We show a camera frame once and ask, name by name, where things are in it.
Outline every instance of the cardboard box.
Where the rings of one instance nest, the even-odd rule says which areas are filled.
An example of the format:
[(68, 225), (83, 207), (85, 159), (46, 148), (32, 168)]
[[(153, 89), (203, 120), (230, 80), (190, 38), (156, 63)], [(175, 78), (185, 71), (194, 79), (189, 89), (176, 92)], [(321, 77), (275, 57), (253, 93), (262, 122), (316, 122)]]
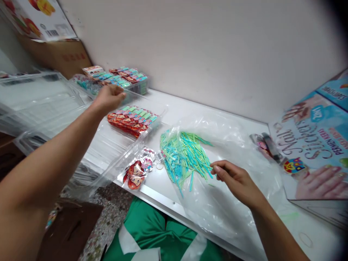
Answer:
[(39, 65), (59, 71), (67, 79), (74, 74), (83, 74), (82, 68), (92, 65), (79, 39), (42, 42), (22, 35), (17, 37)]
[(43, 41), (77, 37), (56, 0), (2, 0), (0, 8), (25, 36)]
[(348, 113), (316, 91), (269, 124), (290, 202), (348, 228)]
[(0, 180), (25, 158), (13, 143), (14, 139), (15, 137), (6, 134), (0, 138)]
[(316, 91), (348, 112), (348, 69), (336, 75)]

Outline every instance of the white shelf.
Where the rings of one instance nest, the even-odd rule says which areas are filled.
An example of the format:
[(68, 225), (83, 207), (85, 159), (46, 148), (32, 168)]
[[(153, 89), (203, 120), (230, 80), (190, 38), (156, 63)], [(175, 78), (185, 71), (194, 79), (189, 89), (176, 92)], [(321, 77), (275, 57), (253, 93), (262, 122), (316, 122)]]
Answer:
[[(262, 132), (269, 133), (268, 126), (264, 123), (223, 112), (159, 91), (149, 90), (149, 93), (146, 96), (152, 100), (158, 100), (161, 103), (169, 105), (169, 110), (162, 119), (163, 124), (156, 130), (156, 132), (152, 133), (151, 138), (146, 143), (146, 146), (155, 151), (158, 151), (160, 148), (159, 136), (161, 133), (167, 130), (171, 125), (175, 124), (180, 118), (185, 117), (189, 113), (195, 112), (204, 114), (217, 111), (223, 113), (226, 117), (238, 121), (248, 134)], [(114, 183), (119, 186), (122, 185), (118, 181), (114, 181)], [(238, 247), (227, 243), (223, 239), (197, 228), (194, 223), (186, 217), (185, 211), (179, 203), (177, 193), (165, 168), (162, 170), (154, 168), (146, 178), (146, 182), (142, 185), (140, 191), (131, 191), (131, 193), (170, 217), (178, 220), (187, 227), (203, 234), (206, 238), (243, 260), (256, 260), (254, 258), (255, 256), (257, 256), (258, 259), (266, 259), (264, 253), (246, 253)], [(300, 247), (311, 260), (324, 261), (333, 259), (333, 255), (336, 254), (338, 246), (340, 243), (342, 244), (344, 242), (344, 235), (340, 229), (291, 204), (286, 199), (285, 193), (282, 195), (282, 204), (278, 214)]]

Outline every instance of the plastic storage container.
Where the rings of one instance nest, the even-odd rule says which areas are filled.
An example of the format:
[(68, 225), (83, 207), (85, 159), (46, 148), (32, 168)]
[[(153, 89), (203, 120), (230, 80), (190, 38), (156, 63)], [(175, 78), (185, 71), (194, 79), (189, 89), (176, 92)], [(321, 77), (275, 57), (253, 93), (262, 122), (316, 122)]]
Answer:
[[(161, 117), (167, 111), (166, 105), (129, 91), (126, 91), (126, 93), (127, 99), (124, 100), (118, 109), (135, 105), (150, 110), (159, 115), (159, 117), (138, 139), (112, 126), (108, 122), (107, 117), (104, 117), (86, 154), (68, 184), (72, 196), (86, 200), (90, 193), (94, 192), (98, 187), (106, 186), (116, 179), (122, 170), (119, 163), (134, 150), (139, 150), (142, 147), (146, 136), (158, 126), (161, 122)], [(16, 145), (26, 155), (30, 154), (44, 142), (64, 130), (89, 106), (90, 104), (81, 106), (23, 133), (15, 140)]]
[[(86, 75), (80, 75), (76, 74), (76, 77), (79, 77), (80, 83), (74, 79), (70, 79), (69, 81), (74, 84), (75, 88), (77, 88), (80, 91), (83, 91), (86, 93), (90, 98), (95, 99), (98, 95), (99, 90), (103, 87), (101, 84), (98, 84), (97, 82), (92, 81), (88, 76)], [(124, 88), (125, 90), (135, 92), (136, 94), (144, 95), (148, 92), (148, 89), (150, 87), (150, 79), (147, 78), (143, 81), (131, 84), (130, 86)]]
[(0, 114), (32, 106), (47, 97), (72, 97), (75, 86), (58, 72), (44, 72), (0, 79)]
[(57, 95), (33, 101), (25, 109), (0, 116), (0, 131), (17, 137), (38, 124), (76, 109), (85, 103), (80, 96)]

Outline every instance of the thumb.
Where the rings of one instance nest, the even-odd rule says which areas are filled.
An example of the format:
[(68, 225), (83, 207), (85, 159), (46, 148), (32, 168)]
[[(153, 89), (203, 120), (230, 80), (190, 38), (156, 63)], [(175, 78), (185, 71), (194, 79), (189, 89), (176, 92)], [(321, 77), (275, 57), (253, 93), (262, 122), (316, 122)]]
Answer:
[(120, 94), (114, 96), (113, 98), (114, 98), (114, 101), (116, 103), (121, 103), (121, 101), (123, 101), (126, 98), (126, 93), (125, 92), (121, 92)]
[(216, 174), (219, 176), (219, 178), (226, 183), (226, 185), (228, 186), (228, 188), (231, 190), (233, 189), (233, 187), (236, 184), (236, 181), (233, 179), (233, 177), (231, 177), (226, 170), (224, 170), (223, 168), (215, 165), (213, 167), (214, 171), (216, 172)]

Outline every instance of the terrazzo floor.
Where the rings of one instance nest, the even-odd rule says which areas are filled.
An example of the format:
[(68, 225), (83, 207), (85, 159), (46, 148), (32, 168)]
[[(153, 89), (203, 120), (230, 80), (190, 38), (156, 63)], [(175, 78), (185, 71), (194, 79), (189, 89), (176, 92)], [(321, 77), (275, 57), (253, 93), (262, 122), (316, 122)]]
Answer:
[(89, 202), (102, 205), (104, 209), (80, 255), (80, 261), (100, 260), (105, 245), (110, 245), (125, 219), (133, 197), (125, 189), (111, 183), (105, 188), (99, 188), (90, 198)]

